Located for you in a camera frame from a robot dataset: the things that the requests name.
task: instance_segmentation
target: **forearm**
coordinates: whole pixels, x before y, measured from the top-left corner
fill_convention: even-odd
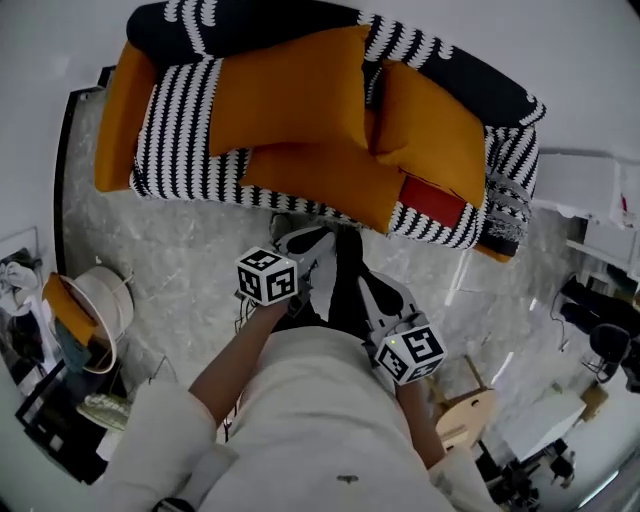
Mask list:
[[[425,467],[430,469],[446,452],[427,410],[427,393],[422,380],[398,386],[396,398],[409,425],[413,447]]]
[[[260,353],[282,317],[282,311],[280,307],[258,307],[191,385],[189,391],[209,409],[217,425],[231,412],[251,379]]]

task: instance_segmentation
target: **sofa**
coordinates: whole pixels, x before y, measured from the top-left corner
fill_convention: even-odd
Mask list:
[[[452,204],[446,198],[442,203],[440,196],[425,199],[419,192],[409,200],[404,194],[393,206],[386,231],[420,242],[475,248],[498,261],[509,261],[526,236],[538,162],[535,124],[546,107],[496,69],[436,36],[376,14],[314,0],[169,0],[137,8],[127,24],[128,42],[103,113],[96,188],[132,189],[141,198],[212,200],[353,222],[319,200],[241,186],[251,148],[210,156],[208,117],[203,116],[209,115],[208,81],[215,85],[216,63],[222,59],[356,25],[371,27],[362,63],[367,108],[380,108],[382,63],[395,60],[448,91],[484,127],[482,203]],[[160,82],[176,65],[191,66],[185,76],[198,92],[195,105],[176,105],[172,110],[163,105],[167,100]],[[171,119],[193,116],[191,131],[176,134],[176,141],[181,139],[178,147],[157,145],[159,135],[149,116],[159,105]],[[148,158],[149,146],[153,159]],[[176,162],[184,164],[178,177]]]

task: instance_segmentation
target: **sofa armrest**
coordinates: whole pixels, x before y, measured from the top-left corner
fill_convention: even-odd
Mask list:
[[[95,159],[95,187],[100,192],[129,188],[138,133],[155,81],[151,60],[127,42],[100,123]]]

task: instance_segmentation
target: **white sleeve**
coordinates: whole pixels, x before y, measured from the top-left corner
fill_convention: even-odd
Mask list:
[[[471,451],[454,447],[429,470],[431,482],[459,512],[498,512]]]
[[[161,382],[142,385],[97,484],[104,510],[151,510],[179,490],[215,440],[215,421],[186,389]]]

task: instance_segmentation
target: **black pants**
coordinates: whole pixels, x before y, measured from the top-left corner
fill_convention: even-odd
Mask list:
[[[295,318],[285,315],[273,332],[296,329],[298,327],[328,327],[346,332],[368,343],[369,327],[367,313],[358,291],[358,277],[368,272],[362,261],[362,239],[353,228],[341,228],[336,236],[336,283],[331,294],[329,319],[320,318],[310,302],[299,311]]]
[[[575,304],[563,305],[560,313],[585,334],[600,324],[616,325],[632,338],[640,333],[640,313],[628,302],[589,290],[575,279],[563,286],[561,293]]]

